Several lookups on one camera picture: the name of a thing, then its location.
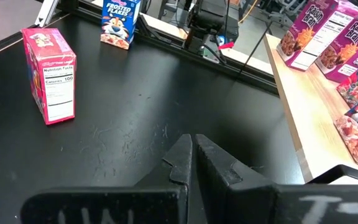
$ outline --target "floor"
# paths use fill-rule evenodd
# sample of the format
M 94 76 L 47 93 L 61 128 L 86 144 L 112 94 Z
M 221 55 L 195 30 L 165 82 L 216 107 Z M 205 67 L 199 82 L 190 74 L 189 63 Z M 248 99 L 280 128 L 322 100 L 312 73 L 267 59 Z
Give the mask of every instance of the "floor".
M 152 0 L 148 14 L 157 17 L 160 5 L 161 0 Z M 6 6 L 11 7 L 11 10 L 6 10 Z M 19 31 L 21 28 L 32 25 L 40 7 L 41 3 L 35 0 L 0 0 L 0 40 Z M 162 20 L 167 22 L 171 19 L 171 12 L 162 18 Z M 261 13 L 259 8 L 255 7 L 243 24 L 241 24 L 239 38 L 234 49 L 249 55 L 266 30 L 266 21 L 267 16 Z M 276 37 L 282 37 L 285 31 L 285 27 L 281 28 L 279 24 L 274 22 L 268 33 Z M 269 62 L 263 41 L 257 47 L 253 57 L 264 62 Z

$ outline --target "purple cereal box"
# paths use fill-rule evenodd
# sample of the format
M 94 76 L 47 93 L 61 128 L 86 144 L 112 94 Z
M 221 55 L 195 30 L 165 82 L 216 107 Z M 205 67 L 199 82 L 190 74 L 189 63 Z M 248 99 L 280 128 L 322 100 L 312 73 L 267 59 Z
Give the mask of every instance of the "purple cereal box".
M 345 31 L 316 60 L 316 65 L 325 76 L 341 83 L 358 69 L 358 19 L 351 22 Z
M 285 64 L 306 71 L 331 42 L 358 16 L 345 0 L 309 0 L 277 46 Z

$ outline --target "kellogg's logo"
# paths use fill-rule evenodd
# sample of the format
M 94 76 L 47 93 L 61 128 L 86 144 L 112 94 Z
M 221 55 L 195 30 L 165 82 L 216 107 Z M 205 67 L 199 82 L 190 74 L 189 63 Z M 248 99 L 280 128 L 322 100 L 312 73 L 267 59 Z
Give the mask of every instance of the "kellogg's logo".
M 315 3 L 320 6 L 321 9 L 327 9 L 329 4 L 327 4 L 324 0 L 316 0 Z
M 114 2 L 114 3 L 118 3 L 120 6 L 126 6 L 127 5 L 126 2 L 121 1 L 121 0 L 111 0 L 111 1 Z

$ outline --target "cable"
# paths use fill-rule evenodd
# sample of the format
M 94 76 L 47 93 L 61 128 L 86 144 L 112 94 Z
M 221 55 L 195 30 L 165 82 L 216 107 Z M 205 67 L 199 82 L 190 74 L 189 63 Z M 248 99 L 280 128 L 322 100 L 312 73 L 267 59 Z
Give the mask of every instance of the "cable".
M 225 18 L 225 22 L 224 22 L 224 43 L 226 44 L 226 35 L 227 35 L 227 19 L 229 17 L 229 5 L 230 5 L 230 0 L 227 0 L 226 3 L 226 18 Z
M 256 44 L 256 46 L 254 47 L 254 49 L 252 50 L 251 54 L 248 56 L 246 62 L 244 63 L 244 66 L 241 67 L 239 75 L 241 75 L 241 72 L 243 71 L 243 69 L 246 67 L 246 65 L 248 64 L 248 61 L 251 59 L 251 56 L 255 53 L 256 48 L 259 46 L 260 42 L 262 41 L 262 39 L 265 37 L 267 31 L 269 30 L 270 26 L 272 25 L 273 21 L 270 21 L 270 23 L 268 24 L 268 26 L 265 29 L 265 32 L 262 34 L 262 36 L 260 37 L 260 39 L 258 40 L 258 43 Z
M 254 6 L 256 5 L 256 2 L 258 0 L 255 0 L 254 3 L 252 4 L 251 8 L 248 10 L 247 14 L 239 21 L 239 24 L 244 21 L 244 19 L 246 19 L 246 17 L 248 16 L 248 14 L 252 11 L 252 9 L 254 8 Z
M 146 9 L 146 12 L 145 12 L 146 14 L 149 11 L 151 5 L 152 5 L 152 0 L 149 0 L 149 5 L 147 6 L 147 9 Z
M 222 54 L 221 49 L 219 49 L 219 38 L 218 38 L 218 36 L 215 36 L 215 44 L 218 47 L 218 52 L 219 52 L 219 55 L 221 56 L 223 64 L 227 64 L 226 58 L 224 58 L 224 55 Z

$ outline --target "cereal image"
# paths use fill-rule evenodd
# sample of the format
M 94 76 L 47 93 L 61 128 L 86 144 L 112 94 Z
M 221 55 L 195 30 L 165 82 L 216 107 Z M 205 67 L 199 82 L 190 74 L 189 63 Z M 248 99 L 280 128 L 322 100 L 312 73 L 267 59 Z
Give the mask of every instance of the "cereal image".
M 357 16 L 358 7 L 347 0 L 309 0 L 277 52 L 287 66 L 305 71 Z M 332 53 L 326 52 L 324 62 L 335 67 Z
M 295 46 L 295 39 L 293 38 L 290 32 L 287 32 L 283 39 L 280 41 L 281 49 L 287 56 L 291 56 L 293 54 L 293 48 Z
M 302 30 L 296 38 L 295 51 L 303 49 L 313 38 L 314 31 L 311 28 Z
M 118 36 L 114 34 L 101 34 L 100 35 L 100 41 L 113 44 L 117 47 L 120 47 L 122 49 L 129 49 L 129 44 L 125 40 L 119 38 Z
M 339 52 L 338 65 L 348 61 L 358 51 L 357 44 L 346 44 Z
M 353 159 L 358 163 L 358 123 L 348 116 L 342 116 L 334 125 Z
M 321 63 L 328 69 L 332 69 L 335 67 L 337 59 L 339 58 L 336 55 L 335 50 L 332 47 L 328 47 L 322 54 L 321 54 Z

